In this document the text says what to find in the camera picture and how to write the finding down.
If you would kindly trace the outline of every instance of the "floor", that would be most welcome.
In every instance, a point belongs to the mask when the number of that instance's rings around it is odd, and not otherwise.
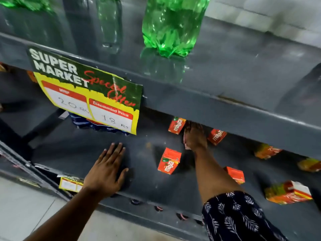
[[[21,241],[65,201],[0,178],[0,241]],[[171,236],[95,211],[80,241],[178,241]]]

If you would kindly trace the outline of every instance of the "price sign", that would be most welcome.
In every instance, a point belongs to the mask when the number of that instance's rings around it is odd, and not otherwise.
[[[84,116],[86,118],[92,119],[89,113],[87,99],[84,95],[51,84],[47,81],[42,81],[42,85],[45,88],[46,92],[49,94],[50,98],[59,107]]]
[[[40,87],[54,105],[136,134],[142,85],[38,47],[28,47],[27,53]]]
[[[123,131],[131,132],[132,114],[93,99],[89,99],[89,106],[94,120],[104,122]]]

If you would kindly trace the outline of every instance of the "person's right hand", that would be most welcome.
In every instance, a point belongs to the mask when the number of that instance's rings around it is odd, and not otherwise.
[[[191,150],[195,151],[197,147],[207,148],[207,140],[202,125],[190,122],[187,124],[184,133],[185,143]]]
[[[112,143],[109,150],[105,149],[91,168],[83,183],[83,189],[98,194],[100,198],[110,197],[120,190],[125,181],[128,168],[125,168],[118,179],[117,172],[121,164],[125,147],[119,143],[114,150],[115,143]]]

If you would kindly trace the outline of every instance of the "sleeve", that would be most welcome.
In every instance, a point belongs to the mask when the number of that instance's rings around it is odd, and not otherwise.
[[[210,241],[288,241],[267,220],[254,199],[241,191],[209,199],[204,204],[202,218]]]

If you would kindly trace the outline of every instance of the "orange maaza juice box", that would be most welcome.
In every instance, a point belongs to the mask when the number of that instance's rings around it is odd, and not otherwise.
[[[180,162],[181,155],[182,153],[176,150],[166,148],[158,165],[158,170],[163,173],[172,174]]]
[[[244,173],[241,170],[231,168],[229,166],[224,167],[224,170],[238,183],[245,183]]]
[[[227,135],[227,132],[222,131],[222,130],[218,130],[218,129],[212,129],[212,131],[210,132],[209,136],[207,137],[207,139],[215,146],[217,146],[217,144],[219,142],[221,142],[221,140]]]
[[[258,149],[254,152],[255,156],[261,159],[269,159],[271,156],[278,154],[281,149],[274,148],[268,144],[261,143]]]
[[[179,134],[184,127],[185,122],[186,120],[184,118],[174,117],[168,131],[170,131],[171,133]]]
[[[298,162],[298,167],[307,172],[318,172],[321,170],[321,161],[314,158],[307,158]]]
[[[294,181],[275,184],[270,188],[266,188],[264,191],[267,200],[280,205],[312,199],[309,188],[299,182]]]

